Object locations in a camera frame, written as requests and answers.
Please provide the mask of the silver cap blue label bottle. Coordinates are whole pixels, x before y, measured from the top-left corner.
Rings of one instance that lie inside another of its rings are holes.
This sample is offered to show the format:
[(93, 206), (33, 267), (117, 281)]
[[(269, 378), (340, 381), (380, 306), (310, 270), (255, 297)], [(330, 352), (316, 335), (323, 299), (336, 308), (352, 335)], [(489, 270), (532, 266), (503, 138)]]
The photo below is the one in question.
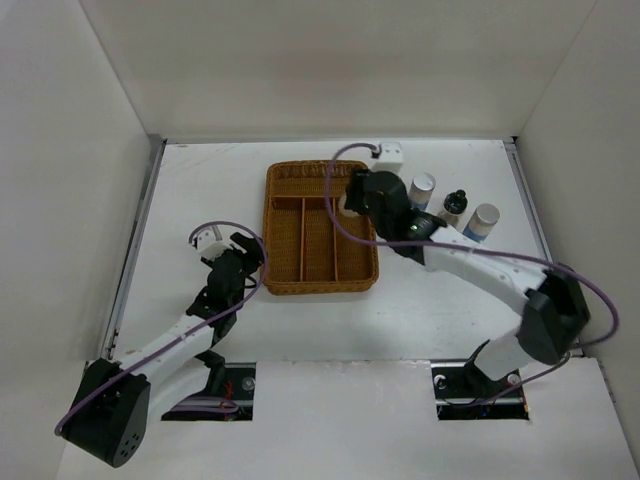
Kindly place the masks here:
[(436, 180), (429, 173), (416, 175), (411, 182), (408, 198), (411, 205), (421, 211), (425, 211), (435, 190)]

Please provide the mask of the yellow cap spice bottle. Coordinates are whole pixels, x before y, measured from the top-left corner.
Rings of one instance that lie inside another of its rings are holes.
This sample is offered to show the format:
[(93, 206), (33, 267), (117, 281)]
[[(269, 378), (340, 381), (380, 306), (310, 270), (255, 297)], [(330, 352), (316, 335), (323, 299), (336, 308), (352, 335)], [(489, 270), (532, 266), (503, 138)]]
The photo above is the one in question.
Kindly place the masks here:
[(354, 210), (349, 209), (346, 206), (347, 197), (342, 195), (337, 202), (337, 209), (339, 213), (346, 218), (356, 218), (359, 217), (360, 214)]

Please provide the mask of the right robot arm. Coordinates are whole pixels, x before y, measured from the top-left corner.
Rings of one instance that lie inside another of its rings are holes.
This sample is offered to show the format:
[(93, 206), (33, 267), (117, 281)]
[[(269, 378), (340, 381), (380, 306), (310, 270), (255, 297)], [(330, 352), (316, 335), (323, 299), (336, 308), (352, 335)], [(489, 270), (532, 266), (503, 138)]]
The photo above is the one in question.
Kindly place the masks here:
[(480, 255), (479, 243), (443, 219), (411, 206), (400, 178), (388, 171), (355, 170), (340, 203), (369, 218), (392, 250), (428, 271), (443, 271), (480, 288), (520, 317), (517, 328), (483, 342), (445, 387), (454, 395), (485, 399), (514, 371), (539, 362), (555, 366), (572, 350), (590, 319), (579, 282), (566, 271)]

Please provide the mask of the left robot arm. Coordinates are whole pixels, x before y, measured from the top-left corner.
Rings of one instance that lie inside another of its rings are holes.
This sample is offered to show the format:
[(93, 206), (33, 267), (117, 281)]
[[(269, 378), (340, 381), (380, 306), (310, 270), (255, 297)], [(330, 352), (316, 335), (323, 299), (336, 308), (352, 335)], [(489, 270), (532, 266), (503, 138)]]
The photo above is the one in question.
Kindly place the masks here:
[(116, 360), (100, 358), (85, 370), (56, 436), (113, 468), (132, 459), (147, 425), (197, 393), (210, 399), (224, 387), (223, 359), (212, 352), (235, 326), (237, 313), (263, 280), (247, 281), (267, 264), (262, 239), (235, 224), (228, 242), (220, 223), (189, 236), (210, 270), (205, 286), (174, 326), (148, 345)]

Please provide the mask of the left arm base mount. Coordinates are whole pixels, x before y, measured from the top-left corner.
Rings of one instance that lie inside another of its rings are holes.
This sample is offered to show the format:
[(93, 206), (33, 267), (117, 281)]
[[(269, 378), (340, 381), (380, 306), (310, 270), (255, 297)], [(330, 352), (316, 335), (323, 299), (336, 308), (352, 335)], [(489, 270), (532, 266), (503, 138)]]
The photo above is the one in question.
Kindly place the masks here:
[(256, 363), (227, 363), (224, 373), (211, 374), (203, 390), (190, 395), (162, 421), (252, 421), (256, 392)]

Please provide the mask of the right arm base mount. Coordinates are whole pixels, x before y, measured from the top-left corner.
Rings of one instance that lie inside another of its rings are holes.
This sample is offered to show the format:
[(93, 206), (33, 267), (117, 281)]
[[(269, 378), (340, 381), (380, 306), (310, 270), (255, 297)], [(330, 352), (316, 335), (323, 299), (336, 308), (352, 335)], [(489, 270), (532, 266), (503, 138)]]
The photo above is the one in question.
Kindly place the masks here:
[(520, 381), (519, 371), (494, 381), (464, 361), (431, 363), (436, 414), (440, 421), (528, 420), (523, 388), (498, 394)]

